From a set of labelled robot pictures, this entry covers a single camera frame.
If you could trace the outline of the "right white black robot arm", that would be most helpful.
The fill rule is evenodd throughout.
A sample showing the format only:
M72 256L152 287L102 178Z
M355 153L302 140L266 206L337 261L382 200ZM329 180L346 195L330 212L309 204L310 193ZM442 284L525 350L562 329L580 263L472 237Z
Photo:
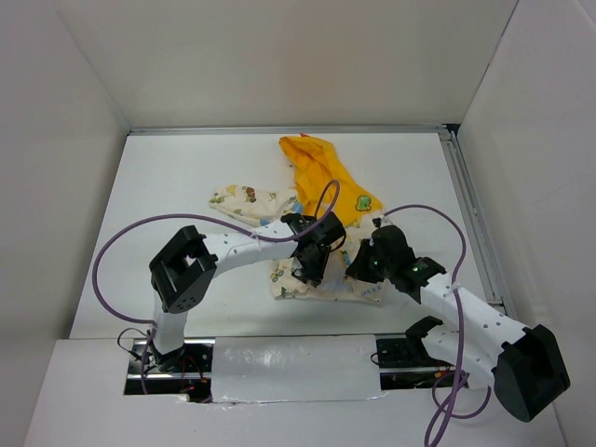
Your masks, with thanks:
M472 382L490 387L518 420L532 421L570 387L551 330L509 318L457 285L442 265L416 256L397 226L382 226L363 239L346 273L364 282L388 281L428 311L407 331L410 361L460 360Z

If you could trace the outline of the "yellow cream printed kids jacket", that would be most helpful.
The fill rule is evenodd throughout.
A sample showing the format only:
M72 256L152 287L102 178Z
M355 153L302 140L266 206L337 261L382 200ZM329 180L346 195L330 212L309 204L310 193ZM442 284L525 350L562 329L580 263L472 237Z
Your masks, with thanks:
M294 186L276 192L230 184L215 190L209 206L248 226L264 226L290 212L320 218L327 208L339 218L346 237L332 245L324 279L317 287L295 275L298 264L275 261L269 281L276 299L313 299L360 302L378 305L386 288L348 277L346 269L355 260L360 242L374 230L373 219L384 206L358 185L340 161L331 142L307 134L284 136L278 141L294 168Z

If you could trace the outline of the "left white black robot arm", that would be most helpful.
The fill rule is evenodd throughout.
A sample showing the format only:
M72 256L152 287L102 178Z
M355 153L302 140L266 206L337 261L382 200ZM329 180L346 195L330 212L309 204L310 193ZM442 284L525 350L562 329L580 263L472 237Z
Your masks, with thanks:
M205 297L211 281L249 264L289 259L298 278L317 287L344 226L334 213L317 221L290 213L244 234L200 234L192 225L179 230L149 264L155 291L156 333L150 359L161 372L176 370L185 354L188 313Z

